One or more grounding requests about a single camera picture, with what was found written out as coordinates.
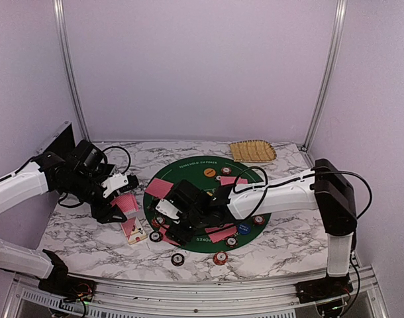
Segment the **red playing card deck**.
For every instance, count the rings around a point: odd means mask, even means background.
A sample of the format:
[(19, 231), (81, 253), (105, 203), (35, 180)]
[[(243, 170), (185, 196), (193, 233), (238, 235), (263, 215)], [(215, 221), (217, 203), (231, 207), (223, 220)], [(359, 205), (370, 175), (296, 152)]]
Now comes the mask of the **red playing card deck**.
[(138, 203), (133, 194), (126, 193), (112, 200), (111, 205), (117, 205), (123, 213), (131, 213), (138, 211)]

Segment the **brown poker chip stack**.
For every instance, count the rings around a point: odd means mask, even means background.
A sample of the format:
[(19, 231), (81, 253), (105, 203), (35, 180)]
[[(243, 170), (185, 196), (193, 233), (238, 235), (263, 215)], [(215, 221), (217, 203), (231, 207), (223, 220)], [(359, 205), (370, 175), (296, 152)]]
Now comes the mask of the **brown poker chip stack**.
[(175, 253), (171, 257), (171, 262), (174, 266), (182, 266), (185, 262), (184, 255), (180, 253)]

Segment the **orange poker chip stack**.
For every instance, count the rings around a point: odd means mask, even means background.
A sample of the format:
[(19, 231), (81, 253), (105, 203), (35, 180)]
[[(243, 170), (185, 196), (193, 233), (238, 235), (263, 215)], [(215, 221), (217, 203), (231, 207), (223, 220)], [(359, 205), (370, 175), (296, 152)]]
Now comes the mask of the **orange poker chip stack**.
[(219, 266), (226, 264), (226, 263), (227, 263), (227, 260), (228, 260), (228, 255), (227, 255), (226, 252), (223, 252), (223, 251), (217, 252), (217, 253), (213, 256), (213, 262), (214, 262), (216, 265), (219, 265)]

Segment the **single red playing card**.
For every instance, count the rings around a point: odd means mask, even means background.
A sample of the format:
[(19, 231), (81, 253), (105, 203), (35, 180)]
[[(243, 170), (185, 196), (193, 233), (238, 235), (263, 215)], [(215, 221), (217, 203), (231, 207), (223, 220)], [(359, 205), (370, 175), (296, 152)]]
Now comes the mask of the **single red playing card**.
[(161, 180), (159, 178), (154, 178), (147, 186), (145, 193), (153, 197), (163, 199), (170, 190), (173, 188), (174, 184), (166, 180)]

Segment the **orange big blind button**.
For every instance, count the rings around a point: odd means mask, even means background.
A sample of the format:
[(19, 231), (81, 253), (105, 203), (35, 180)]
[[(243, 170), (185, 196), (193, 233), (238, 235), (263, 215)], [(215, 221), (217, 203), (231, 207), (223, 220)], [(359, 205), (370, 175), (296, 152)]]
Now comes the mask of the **orange big blind button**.
[(213, 168), (206, 168), (204, 169), (203, 174), (207, 178), (214, 178), (217, 175), (217, 172)]

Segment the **blue small blind button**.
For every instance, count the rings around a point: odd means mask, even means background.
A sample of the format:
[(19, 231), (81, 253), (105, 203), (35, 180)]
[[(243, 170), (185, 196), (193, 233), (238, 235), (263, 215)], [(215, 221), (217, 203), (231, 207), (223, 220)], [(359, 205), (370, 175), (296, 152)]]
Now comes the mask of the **blue small blind button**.
[(237, 231), (240, 235), (249, 235), (251, 232), (251, 226), (246, 223), (241, 223), (237, 226)]

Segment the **orange chip stack top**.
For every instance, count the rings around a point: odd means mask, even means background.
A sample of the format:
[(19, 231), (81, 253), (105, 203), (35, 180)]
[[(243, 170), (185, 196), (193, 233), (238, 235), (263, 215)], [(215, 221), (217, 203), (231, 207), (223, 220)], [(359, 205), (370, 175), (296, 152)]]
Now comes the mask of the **orange chip stack top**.
[(230, 167), (223, 167), (221, 168), (221, 173), (222, 175), (228, 176), (232, 172), (232, 169)]

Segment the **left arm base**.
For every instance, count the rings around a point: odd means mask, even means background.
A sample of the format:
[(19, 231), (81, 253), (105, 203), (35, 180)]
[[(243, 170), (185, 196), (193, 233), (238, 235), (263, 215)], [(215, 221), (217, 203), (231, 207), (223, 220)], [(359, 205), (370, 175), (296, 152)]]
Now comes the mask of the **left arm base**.
[(62, 296), (67, 302), (91, 300), (95, 286), (96, 283), (93, 280), (71, 276), (59, 279), (41, 279), (38, 284), (40, 290)]

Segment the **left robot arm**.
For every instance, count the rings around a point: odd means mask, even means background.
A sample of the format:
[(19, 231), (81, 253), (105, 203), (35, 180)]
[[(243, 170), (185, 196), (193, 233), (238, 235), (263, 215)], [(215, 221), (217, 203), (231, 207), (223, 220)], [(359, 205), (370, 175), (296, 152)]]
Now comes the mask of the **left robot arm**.
[[(91, 216), (98, 223), (124, 223), (125, 214), (113, 205), (112, 193), (128, 184), (117, 175), (98, 182), (90, 173), (66, 162), (53, 152), (30, 158), (20, 168), (0, 178), (0, 214), (38, 195), (57, 191), (72, 194), (89, 204)], [(74, 281), (68, 267), (54, 253), (31, 250), (0, 238), (0, 268), (47, 280), (60, 295), (69, 294)]]

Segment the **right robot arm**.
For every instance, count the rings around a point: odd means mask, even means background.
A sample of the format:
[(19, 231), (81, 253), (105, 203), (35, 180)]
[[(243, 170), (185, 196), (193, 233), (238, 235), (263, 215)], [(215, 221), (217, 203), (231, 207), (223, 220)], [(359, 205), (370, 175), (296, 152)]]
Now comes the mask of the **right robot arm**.
[(325, 297), (344, 285), (358, 224), (354, 188), (345, 172), (327, 159), (287, 178), (221, 185), (213, 195), (182, 180), (155, 204), (155, 210), (171, 221), (167, 235), (182, 246), (203, 229), (237, 225), (264, 214), (319, 211), (328, 239), (327, 275), (318, 283)]

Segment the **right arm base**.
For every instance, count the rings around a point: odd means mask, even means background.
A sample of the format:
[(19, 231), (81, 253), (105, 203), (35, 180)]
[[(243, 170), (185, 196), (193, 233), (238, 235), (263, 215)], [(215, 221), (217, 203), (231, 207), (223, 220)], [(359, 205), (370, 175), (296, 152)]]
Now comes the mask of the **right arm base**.
[(298, 282), (295, 284), (295, 289), (300, 303), (338, 297), (354, 290), (349, 274), (340, 277), (327, 274), (324, 278)]

